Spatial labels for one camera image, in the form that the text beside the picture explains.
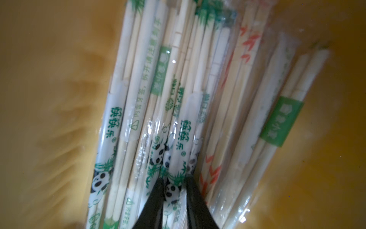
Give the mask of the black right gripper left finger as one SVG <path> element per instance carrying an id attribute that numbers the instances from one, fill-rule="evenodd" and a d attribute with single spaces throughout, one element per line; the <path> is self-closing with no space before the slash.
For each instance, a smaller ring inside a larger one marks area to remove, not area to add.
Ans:
<path id="1" fill-rule="evenodd" d="M 158 178 L 133 229 L 162 229 L 165 183 Z"/>

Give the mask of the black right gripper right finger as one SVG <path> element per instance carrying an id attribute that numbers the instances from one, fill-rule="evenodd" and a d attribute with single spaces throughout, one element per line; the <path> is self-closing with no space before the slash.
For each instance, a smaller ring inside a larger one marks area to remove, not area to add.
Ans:
<path id="1" fill-rule="evenodd" d="M 201 196 L 193 177 L 185 178 L 187 220 L 189 229 L 219 229 Z"/>

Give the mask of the red leaf wrapped chopsticks pair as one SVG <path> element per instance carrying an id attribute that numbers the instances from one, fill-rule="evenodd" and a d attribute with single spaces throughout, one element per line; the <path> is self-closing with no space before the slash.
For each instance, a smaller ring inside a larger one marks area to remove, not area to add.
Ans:
<path id="1" fill-rule="evenodd" d="M 208 203 L 219 179 L 231 137 L 242 110 L 243 96 L 261 44 L 267 20 L 276 1 L 251 1 L 246 6 L 240 32 L 226 70 L 211 135 L 204 146 L 199 188 Z"/>

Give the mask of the green print wrapped chopsticks pair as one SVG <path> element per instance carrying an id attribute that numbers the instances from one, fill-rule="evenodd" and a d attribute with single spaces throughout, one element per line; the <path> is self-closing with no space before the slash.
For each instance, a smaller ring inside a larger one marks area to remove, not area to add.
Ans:
<path id="1" fill-rule="evenodd" d="M 99 132 L 97 155 L 86 218 L 87 229 L 100 226 L 117 154 L 117 141 L 124 116 L 136 42 L 144 12 L 145 1 L 127 1 L 116 62 L 107 95 L 103 121 Z"/>

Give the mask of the white green text chopsticks pair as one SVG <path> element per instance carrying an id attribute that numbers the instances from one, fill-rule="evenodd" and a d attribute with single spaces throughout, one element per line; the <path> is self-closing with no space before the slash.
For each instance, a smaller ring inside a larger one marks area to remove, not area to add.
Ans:
<path id="1" fill-rule="evenodd" d="M 162 29 L 168 13 L 166 1 L 144 1 L 136 41 L 130 44 L 135 48 L 124 119 L 120 132 L 114 172 L 108 202 L 106 204 L 103 228 L 118 229 L 124 209 L 124 199 L 130 172 L 134 164 L 137 137 L 144 118 L 147 96 L 153 79 L 153 66 L 161 41 Z"/>

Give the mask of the yellow plastic storage box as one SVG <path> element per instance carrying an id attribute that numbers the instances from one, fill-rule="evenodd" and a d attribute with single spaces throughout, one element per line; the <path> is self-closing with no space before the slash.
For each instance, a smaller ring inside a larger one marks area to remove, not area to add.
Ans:
<path id="1" fill-rule="evenodd" d="M 83 229 L 123 1 L 1 1 L 1 228 Z M 366 3 L 279 1 L 272 26 L 331 54 L 245 229 L 366 226 Z"/>

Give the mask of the green band wrapped chopsticks pair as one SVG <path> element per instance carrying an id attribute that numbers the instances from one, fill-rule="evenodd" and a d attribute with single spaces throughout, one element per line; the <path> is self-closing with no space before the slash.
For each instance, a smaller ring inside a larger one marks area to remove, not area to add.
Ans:
<path id="1" fill-rule="evenodd" d="M 294 122 L 303 107 L 314 79 L 329 56 L 327 46 L 318 47 L 313 56 L 302 55 L 294 66 L 268 121 L 255 136 L 255 147 L 251 157 L 228 179 L 227 201 L 222 206 L 221 217 L 224 229 L 233 229 L 244 216 L 252 193 L 256 189 L 269 162 L 278 148 L 284 144 Z"/>

